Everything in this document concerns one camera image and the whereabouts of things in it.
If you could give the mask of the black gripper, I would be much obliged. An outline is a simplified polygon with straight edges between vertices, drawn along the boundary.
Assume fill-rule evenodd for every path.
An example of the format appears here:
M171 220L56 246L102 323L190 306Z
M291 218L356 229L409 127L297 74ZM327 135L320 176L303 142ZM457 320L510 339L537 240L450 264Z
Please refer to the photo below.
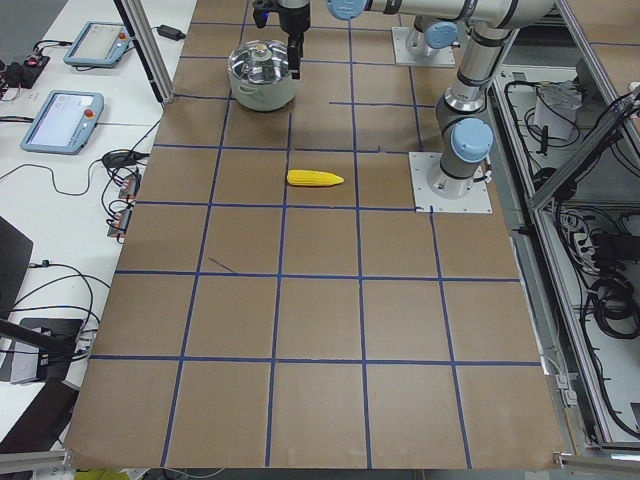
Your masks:
M310 28L309 0L256 0L252 7L254 23L259 29L266 26L270 13L276 13L280 28L288 35L288 46L303 55L304 34ZM294 80L300 79L300 56L297 53L290 56L290 72Z

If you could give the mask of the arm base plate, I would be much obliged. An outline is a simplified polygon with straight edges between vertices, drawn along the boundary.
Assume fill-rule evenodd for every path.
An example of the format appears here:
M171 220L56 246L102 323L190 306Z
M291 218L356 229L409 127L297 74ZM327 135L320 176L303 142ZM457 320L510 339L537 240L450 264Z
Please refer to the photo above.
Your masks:
M424 32L414 27L393 27L392 40L395 63L401 66L453 68L452 45L458 29L450 22L431 25Z
M491 214L487 182L482 168L463 180L447 176L441 153L410 152L409 165L415 210L424 213Z

